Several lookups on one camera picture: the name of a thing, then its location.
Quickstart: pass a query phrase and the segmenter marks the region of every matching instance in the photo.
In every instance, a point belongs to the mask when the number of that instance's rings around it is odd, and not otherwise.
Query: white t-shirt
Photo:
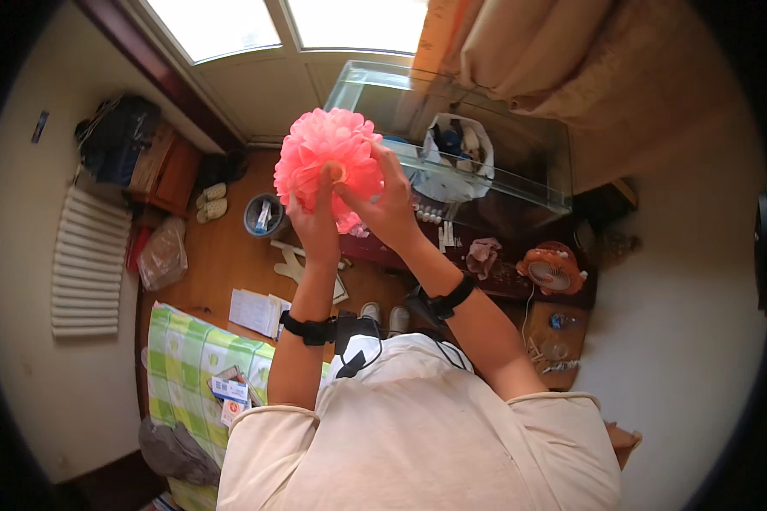
[[[216,508],[617,507],[619,465],[593,396],[504,402],[421,334],[383,346],[351,379],[334,379],[334,361],[315,412],[276,405],[237,417]],[[353,337],[345,359],[358,349],[371,360],[378,340]]]

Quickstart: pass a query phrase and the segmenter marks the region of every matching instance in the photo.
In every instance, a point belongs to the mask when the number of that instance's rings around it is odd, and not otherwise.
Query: white radiator
[[[56,337],[117,332],[119,288],[131,213],[71,187],[65,198],[51,279]]]

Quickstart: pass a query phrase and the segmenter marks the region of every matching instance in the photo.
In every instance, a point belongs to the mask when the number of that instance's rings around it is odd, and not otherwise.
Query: pink cloth
[[[481,281],[485,281],[488,278],[491,265],[497,260],[497,251],[502,248],[503,245],[494,238],[481,238],[472,241],[469,255],[466,256],[466,267],[472,273],[476,273]]]
[[[333,182],[342,182],[361,199],[369,200],[384,190],[378,162],[369,157],[369,141],[379,142],[375,126],[361,114],[333,108],[316,108],[302,115],[289,128],[281,146],[273,185],[284,205],[294,194],[305,210],[316,206],[318,176],[325,164],[333,165]],[[341,234],[360,224],[360,218],[333,193],[332,212]]]

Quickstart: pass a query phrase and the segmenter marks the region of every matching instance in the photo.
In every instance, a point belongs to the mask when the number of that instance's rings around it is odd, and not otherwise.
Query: black wrist strap
[[[300,322],[293,318],[289,311],[281,313],[279,321],[292,334],[300,337],[307,346],[324,346],[335,342],[337,334],[337,318],[328,317],[323,322]]]
[[[426,305],[430,311],[439,319],[447,320],[455,315],[454,308],[463,303],[477,287],[474,279],[468,275],[463,275],[463,280],[455,287],[451,293],[446,296],[437,296],[433,299],[427,299]]]

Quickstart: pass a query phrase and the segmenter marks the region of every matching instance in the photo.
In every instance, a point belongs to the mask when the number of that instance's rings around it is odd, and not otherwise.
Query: pink paper flower
[[[372,132],[374,129],[363,115],[340,108],[329,112],[316,108],[302,115],[289,128],[273,175],[281,203],[286,206],[289,195],[295,194],[307,211],[314,210],[318,176],[327,163],[334,164],[333,182],[344,183],[361,199],[379,195],[384,190],[384,177],[378,162],[369,157],[369,142],[365,140],[383,139]],[[341,234],[360,223],[358,215],[336,193],[332,196],[332,212]]]

